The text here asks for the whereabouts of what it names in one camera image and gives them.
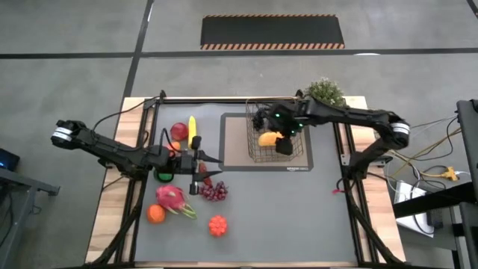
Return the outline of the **pink dragon fruit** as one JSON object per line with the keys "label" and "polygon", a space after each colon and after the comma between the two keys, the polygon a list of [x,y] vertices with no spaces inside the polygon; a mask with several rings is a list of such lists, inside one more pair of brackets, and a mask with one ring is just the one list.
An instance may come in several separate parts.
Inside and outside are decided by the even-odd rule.
{"label": "pink dragon fruit", "polygon": [[191,219],[197,219],[197,213],[187,203],[187,197],[181,188],[175,185],[161,185],[155,191],[156,200],[159,205],[173,214],[183,214]]}

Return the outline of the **green potted plant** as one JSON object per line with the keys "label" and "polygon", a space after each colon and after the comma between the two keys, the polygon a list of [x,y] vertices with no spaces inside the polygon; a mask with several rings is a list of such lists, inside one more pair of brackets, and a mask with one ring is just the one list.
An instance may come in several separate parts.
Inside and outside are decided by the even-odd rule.
{"label": "green potted plant", "polygon": [[337,107],[346,106],[344,92],[335,81],[328,78],[321,78],[312,82],[306,89],[305,95],[310,96],[328,105]]}

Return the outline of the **grey side table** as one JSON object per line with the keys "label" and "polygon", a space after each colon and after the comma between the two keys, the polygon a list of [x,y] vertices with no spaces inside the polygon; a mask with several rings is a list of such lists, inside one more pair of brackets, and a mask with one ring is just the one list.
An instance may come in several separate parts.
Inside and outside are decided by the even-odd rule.
{"label": "grey side table", "polygon": [[0,168],[0,269],[12,269],[36,193],[57,196],[60,187]]}

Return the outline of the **white sheet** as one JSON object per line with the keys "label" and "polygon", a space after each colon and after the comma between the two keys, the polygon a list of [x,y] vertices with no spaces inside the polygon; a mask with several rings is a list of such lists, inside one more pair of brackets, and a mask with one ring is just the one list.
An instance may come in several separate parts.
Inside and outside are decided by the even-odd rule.
{"label": "white sheet", "polygon": [[426,213],[400,217],[396,219],[398,225],[418,232],[430,238],[434,237],[435,228],[427,223]]}

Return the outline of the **brown baking mat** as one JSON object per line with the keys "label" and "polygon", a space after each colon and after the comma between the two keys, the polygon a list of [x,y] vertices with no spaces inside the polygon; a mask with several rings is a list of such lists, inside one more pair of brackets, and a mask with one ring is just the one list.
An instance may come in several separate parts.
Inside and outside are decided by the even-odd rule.
{"label": "brown baking mat", "polygon": [[314,168],[310,131],[305,129],[305,152],[287,162],[254,162],[248,154],[246,115],[224,113],[220,120],[220,168],[235,172],[308,172]]}

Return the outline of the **yellow banana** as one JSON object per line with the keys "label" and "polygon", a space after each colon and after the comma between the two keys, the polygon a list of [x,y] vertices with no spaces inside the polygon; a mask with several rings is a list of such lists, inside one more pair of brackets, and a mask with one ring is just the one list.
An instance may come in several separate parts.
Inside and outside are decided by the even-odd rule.
{"label": "yellow banana", "polygon": [[196,118],[194,116],[190,116],[188,120],[188,142],[187,145],[191,149],[193,138],[197,134],[197,126],[196,126]]}

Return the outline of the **dark red pepper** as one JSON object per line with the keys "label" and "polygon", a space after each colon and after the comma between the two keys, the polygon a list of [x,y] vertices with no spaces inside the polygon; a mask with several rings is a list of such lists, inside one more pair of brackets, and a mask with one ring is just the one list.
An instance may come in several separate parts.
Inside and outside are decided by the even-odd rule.
{"label": "dark red pepper", "polygon": [[[206,173],[207,171],[208,170],[207,170],[207,167],[206,167],[205,163],[203,161],[200,161],[199,172],[200,173]],[[210,186],[210,187],[213,186],[213,183],[212,183],[211,178],[209,176],[204,178],[203,183],[207,186]]]}

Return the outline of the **black equipment stand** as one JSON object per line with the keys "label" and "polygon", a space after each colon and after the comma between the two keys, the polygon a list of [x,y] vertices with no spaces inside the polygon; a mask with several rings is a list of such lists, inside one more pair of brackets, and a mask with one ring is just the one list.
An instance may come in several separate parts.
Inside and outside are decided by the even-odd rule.
{"label": "black equipment stand", "polygon": [[453,237],[464,238],[471,269],[478,269],[478,99],[456,103],[471,181],[394,205],[396,217],[459,207],[462,222],[452,225]]}

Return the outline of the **black grape bunch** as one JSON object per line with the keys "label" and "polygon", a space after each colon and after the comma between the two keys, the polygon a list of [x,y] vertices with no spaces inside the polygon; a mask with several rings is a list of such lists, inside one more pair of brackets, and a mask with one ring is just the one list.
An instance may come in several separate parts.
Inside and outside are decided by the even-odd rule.
{"label": "black grape bunch", "polygon": [[264,108],[258,109],[252,118],[252,125],[257,132],[264,128],[264,119],[267,117],[267,111]]}

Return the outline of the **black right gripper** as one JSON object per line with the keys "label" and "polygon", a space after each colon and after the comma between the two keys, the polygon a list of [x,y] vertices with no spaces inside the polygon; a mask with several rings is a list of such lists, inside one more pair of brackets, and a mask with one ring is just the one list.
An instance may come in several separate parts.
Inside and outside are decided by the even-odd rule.
{"label": "black right gripper", "polygon": [[267,121],[267,129],[283,136],[276,139],[276,152],[279,154],[293,154],[294,147],[290,137],[305,127],[295,118],[295,108],[296,106],[289,102],[275,102],[262,112],[262,118]]}

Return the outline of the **red grape bunch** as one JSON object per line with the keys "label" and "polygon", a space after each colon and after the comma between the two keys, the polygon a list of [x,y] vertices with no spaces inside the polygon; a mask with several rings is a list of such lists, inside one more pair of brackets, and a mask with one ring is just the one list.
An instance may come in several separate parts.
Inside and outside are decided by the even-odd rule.
{"label": "red grape bunch", "polygon": [[203,198],[212,202],[225,200],[228,193],[229,190],[224,182],[218,182],[215,185],[212,183],[204,184],[199,188],[199,194]]}

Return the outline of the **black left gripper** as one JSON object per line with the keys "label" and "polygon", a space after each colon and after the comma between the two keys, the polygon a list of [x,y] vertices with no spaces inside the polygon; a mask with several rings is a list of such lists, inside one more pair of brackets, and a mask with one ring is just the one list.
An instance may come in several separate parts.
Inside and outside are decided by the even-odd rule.
{"label": "black left gripper", "polygon": [[201,141],[202,138],[200,136],[193,138],[192,155],[188,153],[187,150],[182,150],[180,154],[173,156],[176,161],[175,172],[179,174],[190,174],[192,176],[189,190],[189,194],[191,195],[199,194],[200,182],[204,182],[211,176],[222,173],[221,170],[199,172],[199,160],[211,163],[222,163],[221,160],[207,155],[203,150],[199,150]]}

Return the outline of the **red apple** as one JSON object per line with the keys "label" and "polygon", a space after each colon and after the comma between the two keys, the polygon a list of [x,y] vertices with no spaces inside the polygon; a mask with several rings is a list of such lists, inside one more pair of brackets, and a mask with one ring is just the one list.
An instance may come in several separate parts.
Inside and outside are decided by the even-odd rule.
{"label": "red apple", "polygon": [[173,140],[187,140],[189,135],[189,129],[184,123],[174,123],[170,128],[170,134]]}

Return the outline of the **yellow orange mango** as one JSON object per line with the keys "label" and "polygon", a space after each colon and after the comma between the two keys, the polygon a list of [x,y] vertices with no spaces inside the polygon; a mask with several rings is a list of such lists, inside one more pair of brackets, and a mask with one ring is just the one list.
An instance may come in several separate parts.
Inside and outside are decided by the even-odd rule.
{"label": "yellow orange mango", "polygon": [[275,146],[278,139],[282,139],[283,135],[280,132],[265,132],[258,138],[259,146]]}

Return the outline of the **round orange fruit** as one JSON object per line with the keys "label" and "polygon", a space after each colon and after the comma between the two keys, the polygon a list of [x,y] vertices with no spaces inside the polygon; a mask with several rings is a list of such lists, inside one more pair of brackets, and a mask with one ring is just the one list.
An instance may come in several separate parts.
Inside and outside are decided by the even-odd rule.
{"label": "round orange fruit", "polygon": [[152,224],[162,223],[166,218],[165,209],[158,204],[150,205],[146,210],[146,218]]}

